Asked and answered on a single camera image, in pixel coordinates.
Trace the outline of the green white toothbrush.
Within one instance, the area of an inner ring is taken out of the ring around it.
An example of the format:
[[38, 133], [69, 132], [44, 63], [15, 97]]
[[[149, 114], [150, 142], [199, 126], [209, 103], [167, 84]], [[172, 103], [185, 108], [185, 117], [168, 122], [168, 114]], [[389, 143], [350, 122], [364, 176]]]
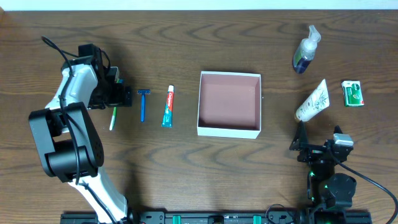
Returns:
[[109, 130], [110, 131], [112, 131], [114, 129], [114, 125], [115, 125], [116, 117], [117, 117], [117, 110], [118, 110], [117, 107], [113, 108], [113, 114], [112, 114], [111, 122], [110, 122], [110, 125], [109, 125]]

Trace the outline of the blue disposable razor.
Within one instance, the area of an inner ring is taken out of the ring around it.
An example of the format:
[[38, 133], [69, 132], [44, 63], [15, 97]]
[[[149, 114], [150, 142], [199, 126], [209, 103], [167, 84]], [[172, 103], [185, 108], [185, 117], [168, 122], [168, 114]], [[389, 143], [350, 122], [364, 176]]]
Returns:
[[146, 118], [146, 96], [150, 94], [150, 90], [141, 89], [137, 93], [141, 95], [141, 122], [143, 123]]

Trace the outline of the green Dettol soap box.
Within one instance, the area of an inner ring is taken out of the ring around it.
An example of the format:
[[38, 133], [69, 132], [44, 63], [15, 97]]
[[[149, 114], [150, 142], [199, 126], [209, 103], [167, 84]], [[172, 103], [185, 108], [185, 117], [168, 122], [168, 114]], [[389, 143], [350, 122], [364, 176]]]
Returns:
[[344, 103], [346, 107], [364, 106], [360, 81], [345, 80], [341, 83], [341, 86], [343, 89]]

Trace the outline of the Colgate toothpaste tube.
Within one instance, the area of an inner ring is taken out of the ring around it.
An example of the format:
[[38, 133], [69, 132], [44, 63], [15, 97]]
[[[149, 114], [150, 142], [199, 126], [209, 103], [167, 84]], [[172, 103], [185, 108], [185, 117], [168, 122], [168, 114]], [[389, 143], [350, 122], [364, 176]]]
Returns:
[[172, 127], [173, 105], [174, 105], [174, 86], [169, 85], [166, 103], [165, 103], [164, 115], [162, 119], [162, 127], [164, 128]]

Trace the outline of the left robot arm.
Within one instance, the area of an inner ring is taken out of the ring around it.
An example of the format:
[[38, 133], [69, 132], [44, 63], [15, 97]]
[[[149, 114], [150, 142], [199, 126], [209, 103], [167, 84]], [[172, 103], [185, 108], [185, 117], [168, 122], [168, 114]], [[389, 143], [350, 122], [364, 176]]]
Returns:
[[62, 82], [50, 103], [29, 115], [44, 172], [79, 191], [96, 212], [96, 223], [132, 223], [126, 197], [104, 168], [104, 149], [89, 110], [132, 105], [118, 67], [104, 65], [105, 51], [81, 45], [62, 68]]

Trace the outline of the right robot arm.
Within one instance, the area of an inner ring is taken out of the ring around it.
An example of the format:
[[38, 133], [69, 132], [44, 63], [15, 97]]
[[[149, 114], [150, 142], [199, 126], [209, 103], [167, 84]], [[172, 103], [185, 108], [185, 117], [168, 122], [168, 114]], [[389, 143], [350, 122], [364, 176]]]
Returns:
[[295, 223], [346, 222], [345, 209], [353, 204], [357, 182], [347, 174], [336, 173], [335, 166], [347, 160], [353, 145], [351, 136], [344, 134], [339, 126], [335, 126], [333, 138], [324, 144], [310, 144], [304, 122], [298, 123], [289, 149], [298, 151], [297, 160], [310, 168], [307, 198], [312, 206], [299, 211]]

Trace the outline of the white leaf-print lotion tube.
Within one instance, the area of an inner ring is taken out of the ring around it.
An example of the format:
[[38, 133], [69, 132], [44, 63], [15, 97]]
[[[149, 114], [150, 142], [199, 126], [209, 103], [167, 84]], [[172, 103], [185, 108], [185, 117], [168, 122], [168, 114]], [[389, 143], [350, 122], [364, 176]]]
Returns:
[[310, 121], [319, 112], [329, 107], [329, 105], [328, 88], [326, 80], [323, 79], [310, 96], [296, 110], [295, 119], [303, 122]]

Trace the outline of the white box with pink interior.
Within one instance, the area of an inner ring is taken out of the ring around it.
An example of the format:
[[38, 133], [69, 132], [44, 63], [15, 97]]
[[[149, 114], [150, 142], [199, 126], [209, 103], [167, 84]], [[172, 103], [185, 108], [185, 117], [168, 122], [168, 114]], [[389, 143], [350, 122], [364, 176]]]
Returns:
[[261, 75], [202, 71], [199, 136], [256, 139], [262, 125]]

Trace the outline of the clear pump soap bottle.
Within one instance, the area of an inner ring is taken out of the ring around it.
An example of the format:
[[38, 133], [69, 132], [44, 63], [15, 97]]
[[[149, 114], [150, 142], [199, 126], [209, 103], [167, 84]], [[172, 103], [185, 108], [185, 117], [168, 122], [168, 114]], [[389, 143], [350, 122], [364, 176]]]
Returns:
[[309, 35], [302, 39], [292, 58], [292, 66], [296, 73], [303, 73], [315, 57], [316, 49], [322, 37], [314, 25], [309, 26]]

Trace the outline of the black mounting rail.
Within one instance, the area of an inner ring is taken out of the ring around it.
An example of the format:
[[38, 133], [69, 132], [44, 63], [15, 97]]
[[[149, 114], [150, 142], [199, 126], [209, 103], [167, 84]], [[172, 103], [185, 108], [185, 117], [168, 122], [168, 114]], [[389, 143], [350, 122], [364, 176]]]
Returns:
[[266, 212], [254, 213], [200, 213], [200, 212], [162, 212], [149, 211], [132, 213], [112, 223], [141, 223], [141, 224], [265, 224], [265, 223], [345, 223], [371, 224], [369, 212], [347, 211], [327, 212], [317, 211], [311, 218], [304, 211], [286, 211], [282, 208], [273, 208]]

